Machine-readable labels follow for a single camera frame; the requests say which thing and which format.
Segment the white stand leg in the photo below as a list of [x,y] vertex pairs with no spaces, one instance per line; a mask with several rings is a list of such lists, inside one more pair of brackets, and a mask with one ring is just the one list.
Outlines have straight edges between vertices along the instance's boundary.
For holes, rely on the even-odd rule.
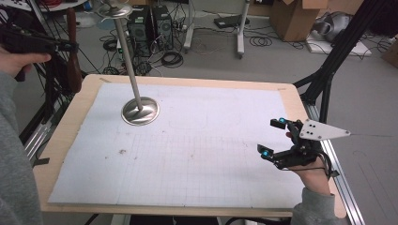
[[244,49],[244,28],[250,7],[250,0],[244,0],[244,7],[240,17],[239,28],[237,30],[237,56],[242,59],[245,53]]
[[188,13],[188,24],[186,29],[186,36],[183,44],[184,53],[187,53],[191,48],[191,41],[193,37],[194,31],[194,22],[193,22],[193,15],[194,15],[194,6],[192,0],[189,0],[189,13]]

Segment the black flat device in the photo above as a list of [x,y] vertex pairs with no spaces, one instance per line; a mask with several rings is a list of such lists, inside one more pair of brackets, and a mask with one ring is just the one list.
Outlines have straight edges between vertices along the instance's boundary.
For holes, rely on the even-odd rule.
[[240,27],[241,20],[242,20],[241,15],[228,16],[228,17],[216,18],[214,20],[214,24],[220,29],[229,28],[229,27]]

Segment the large open cardboard box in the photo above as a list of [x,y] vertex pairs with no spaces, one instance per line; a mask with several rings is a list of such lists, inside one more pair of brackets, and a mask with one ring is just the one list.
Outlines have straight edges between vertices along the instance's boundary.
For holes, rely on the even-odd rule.
[[320,10],[328,6],[328,1],[274,0],[269,22],[282,40],[305,40]]

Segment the black computer tower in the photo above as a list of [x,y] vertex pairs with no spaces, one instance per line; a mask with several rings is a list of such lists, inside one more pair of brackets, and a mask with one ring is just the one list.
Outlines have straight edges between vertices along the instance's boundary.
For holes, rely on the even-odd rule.
[[156,38],[160,50],[172,50],[174,48],[172,18],[166,6],[154,6],[152,8]]
[[148,5],[134,5],[127,27],[134,54],[148,57],[150,55],[150,42],[153,38],[150,7]]

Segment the white grid mat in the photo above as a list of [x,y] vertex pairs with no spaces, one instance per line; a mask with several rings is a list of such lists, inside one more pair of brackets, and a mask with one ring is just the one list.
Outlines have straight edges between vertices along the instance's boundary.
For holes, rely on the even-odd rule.
[[303,185],[263,160],[258,145],[291,142],[271,127],[285,115],[280,92],[142,84],[160,105],[148,125],[121,117],[127,83],[99,89],[68,150],[50,203],[291,208]]

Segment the person's right hand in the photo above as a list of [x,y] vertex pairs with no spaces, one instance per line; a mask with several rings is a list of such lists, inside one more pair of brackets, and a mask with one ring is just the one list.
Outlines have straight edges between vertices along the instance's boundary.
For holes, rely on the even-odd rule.
[[329,180],[325,172],[325,164],[320,157],[306,166],[289,167],[298,175],[304,186],[312,192],[330,195]]

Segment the white flat board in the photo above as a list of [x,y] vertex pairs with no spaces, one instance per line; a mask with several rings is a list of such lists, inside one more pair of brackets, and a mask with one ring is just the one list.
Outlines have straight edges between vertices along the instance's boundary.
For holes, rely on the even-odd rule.
[[307,36],[305,44],[310,53],[330,54],[337,49],[339,51],[349,51],[349,54],[352,56],[367,57],[372,55],[372,52],[361,41],[358,41],[354,45],[332,46],[331,42],[328,42],[317,32],[311,32]]

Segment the grey plastic device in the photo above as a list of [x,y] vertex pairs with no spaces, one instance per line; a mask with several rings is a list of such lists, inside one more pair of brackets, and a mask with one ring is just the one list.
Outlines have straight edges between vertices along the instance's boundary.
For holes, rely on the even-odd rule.
[[350,24],[353,16],[341,11],[326,12],[314,21],[312,30],[328,42],[333,42]]

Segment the aluminium rail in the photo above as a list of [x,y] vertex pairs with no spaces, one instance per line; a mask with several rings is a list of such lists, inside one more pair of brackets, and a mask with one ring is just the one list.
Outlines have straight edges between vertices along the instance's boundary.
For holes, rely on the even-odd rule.
[[328,154],[331,165],[340,175],[333,178],[334,184],[340,194],[344,210],[346,212],[345,219],[348,220],[349,225],[366,225],[358,207],[356,199],[351,191],[344,174],[344,170],[335,152],[335,148],[331,141],[321,141],[323,150]]

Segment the small cardboard box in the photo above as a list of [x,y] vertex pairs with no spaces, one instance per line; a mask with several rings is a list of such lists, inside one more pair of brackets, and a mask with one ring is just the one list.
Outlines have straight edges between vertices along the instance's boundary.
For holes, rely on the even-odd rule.
[[398,39],[391,44],[381,58],[395,68],[398,68]]

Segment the white round table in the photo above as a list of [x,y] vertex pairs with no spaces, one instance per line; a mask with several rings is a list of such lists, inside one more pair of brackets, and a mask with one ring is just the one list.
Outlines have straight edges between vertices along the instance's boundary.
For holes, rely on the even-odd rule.
[[75,8],[87,0],[34,0],[41,11],[60,11],[67,8]]

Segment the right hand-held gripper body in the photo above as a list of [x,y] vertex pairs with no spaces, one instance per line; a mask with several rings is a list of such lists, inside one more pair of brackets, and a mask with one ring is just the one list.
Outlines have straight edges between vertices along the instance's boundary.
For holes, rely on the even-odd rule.
[[278,169],[294,166],[306,166],[314,162],[322,153],[320,142],[324,140],[347,137],[351,132],[346,129],[336,128],[311,119],[304,122],[292,121],[293,126],[288,128],[293,146],[286,151],[274,154],[273,164]]

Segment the person's left hand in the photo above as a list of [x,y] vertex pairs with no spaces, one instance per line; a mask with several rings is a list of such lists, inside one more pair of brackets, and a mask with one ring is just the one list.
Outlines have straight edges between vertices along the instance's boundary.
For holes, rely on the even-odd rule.
[[13,78],[21,70],[27,73],[34,63],[45,63],[51,59],[47,53],[12,53],[0,45],[0,71]]

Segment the steel stand with round base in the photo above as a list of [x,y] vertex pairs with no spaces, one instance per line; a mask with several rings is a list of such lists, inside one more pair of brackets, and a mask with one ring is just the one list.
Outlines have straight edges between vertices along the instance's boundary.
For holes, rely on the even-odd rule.
[[127,37],[123,30],[122,21],[127,19],[133,9],[130,5],[119,3],[117,0],[100,0],[102,5],[97,13],[104,20],[112,20],[115,24],[117,37],[122,48],[122,54],[130,78],[130,85],[134,98],[129,100],[122,108],[122,119],[132,126],[144,126],[153,122],[159,115],[160,106],[158,102],[150,97],[142,97],[139,92],[138,83],[135,78],[133,65],[130,58]]

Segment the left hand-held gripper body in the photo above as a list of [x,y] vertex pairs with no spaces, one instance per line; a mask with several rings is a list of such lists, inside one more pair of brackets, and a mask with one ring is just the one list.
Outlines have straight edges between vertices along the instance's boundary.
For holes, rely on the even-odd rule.
[[7,19],[0,22],[0,43],[11,53],[56,53],[58,42],[34,30],[35,18],[26,8],[11,0],[0,0],[0,12]]

